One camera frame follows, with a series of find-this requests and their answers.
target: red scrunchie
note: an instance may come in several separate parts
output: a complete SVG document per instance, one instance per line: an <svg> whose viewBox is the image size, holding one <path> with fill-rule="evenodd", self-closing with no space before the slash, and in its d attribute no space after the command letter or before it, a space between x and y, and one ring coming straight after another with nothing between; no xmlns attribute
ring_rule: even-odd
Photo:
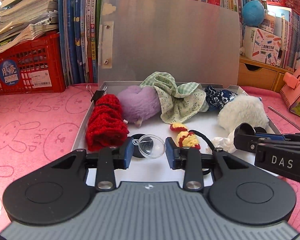
<svg viewBox="0 0 300 240"><path fill-rule="evenodd" d="M104 147L121 146L128 134L128 127L122 121L119 99L111 94L99 98L88 122L88 150L98 151Z"/></svg>

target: metal rod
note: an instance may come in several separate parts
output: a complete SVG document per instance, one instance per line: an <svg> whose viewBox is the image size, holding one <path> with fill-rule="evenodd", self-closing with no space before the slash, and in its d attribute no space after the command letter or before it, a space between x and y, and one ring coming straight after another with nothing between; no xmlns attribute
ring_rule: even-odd
<svg viewBox="0 0 300 240"><path fill-rule="evenodd" d="M283 114L279 113L277 110L273 109L271 106L268 106L268 108L275 112L277 115L281 116L284 120L288 121L289 123L291 123L295 128L300 130L300 126L298 126L296 123L294 123L293 121L290 121L287 117L285 117Z"/></svg>

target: green gingham fabric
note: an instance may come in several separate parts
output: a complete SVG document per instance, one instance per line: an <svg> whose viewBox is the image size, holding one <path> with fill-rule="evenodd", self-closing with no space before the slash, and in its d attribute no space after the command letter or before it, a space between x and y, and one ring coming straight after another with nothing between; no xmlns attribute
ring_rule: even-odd
<svg viewBox="0 0 300 240"><path fill-rule="evenodd" d="M140 85L145 86L153 86L156 89L160 99L161 119L165 123L182 123L209 108L205 100L206 92L200 84L190 82L177 86L169 73L154 72Z"/></svg>

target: metal screw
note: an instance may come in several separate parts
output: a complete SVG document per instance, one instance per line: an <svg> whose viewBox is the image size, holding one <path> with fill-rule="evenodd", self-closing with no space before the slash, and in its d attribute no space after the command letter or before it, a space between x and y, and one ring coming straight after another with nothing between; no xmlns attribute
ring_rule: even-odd
<svg viewBox="0 0 300 240"><path fill-rule="evenodd" d="M111 189L113 184L110 181L100 181L98 183L98 188L100 189Z"/></svg>
<svg viewBox="0 0 300 240"><path fill-rule="evenodd" d="M215 151L216 151L216 152L222 152L222 151L223 151L223 148L222 148L222 147L216 147L216 148L215 148Z"/></svg>
<svg viewBox="0 0 300 240"><path fill-rule="evenodd" d="M187 182L186 187L188 189L199 189L201 188L201 183L198 181L189 181Z"/></svg>

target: purple plush toy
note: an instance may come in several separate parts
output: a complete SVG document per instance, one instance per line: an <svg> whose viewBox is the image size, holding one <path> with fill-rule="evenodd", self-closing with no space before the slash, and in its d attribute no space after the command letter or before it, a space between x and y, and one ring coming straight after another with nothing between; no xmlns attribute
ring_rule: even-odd
<svg viewBox="0 0 300 240"><path fill-rule="evenodd" d="M161 111L157 91L150 86L130 86L118 94L123 118L129 122L144 121Z"/></svg>

